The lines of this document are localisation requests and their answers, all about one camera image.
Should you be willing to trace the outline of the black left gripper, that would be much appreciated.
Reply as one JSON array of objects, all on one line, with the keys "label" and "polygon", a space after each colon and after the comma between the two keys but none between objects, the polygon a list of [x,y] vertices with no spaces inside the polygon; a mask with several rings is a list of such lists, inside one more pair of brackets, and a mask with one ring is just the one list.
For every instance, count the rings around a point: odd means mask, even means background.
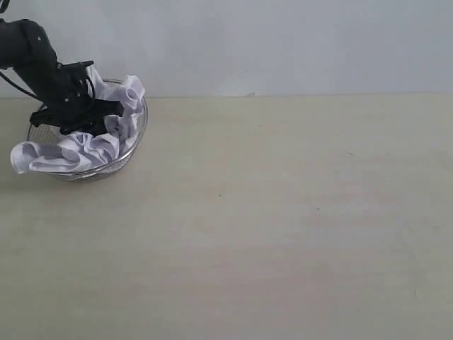
[{"label": "black left gripper", "polygon": [[30,123],[35,127],[57,127],[63,135],[75,131],[93,136],[107,133],[104,117],[122,117],[124,107],[119,101],[96,99],[96,90],[87,72],[92,65],[92,60],[72,64],[58,62],[52,67],[34,69],[29,87],[45,109],[34,112]]}]

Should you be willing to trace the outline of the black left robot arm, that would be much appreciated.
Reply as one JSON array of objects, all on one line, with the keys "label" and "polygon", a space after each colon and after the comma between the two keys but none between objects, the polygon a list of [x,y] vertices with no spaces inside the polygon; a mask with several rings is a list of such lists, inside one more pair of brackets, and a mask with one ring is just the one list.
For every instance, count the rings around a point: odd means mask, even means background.
[{"label": "black left robot arm", "polygon": [[12,69],[29,87],[26,93],[44,107],[34,112],[30,124],[51,125],[63,135],[87,132],[94,136],[107,132],[105,118],[123,116],[118,101],[96,98],[88,60],[62,64],[44,28],[34,21],[1,21],[1,68]]}]

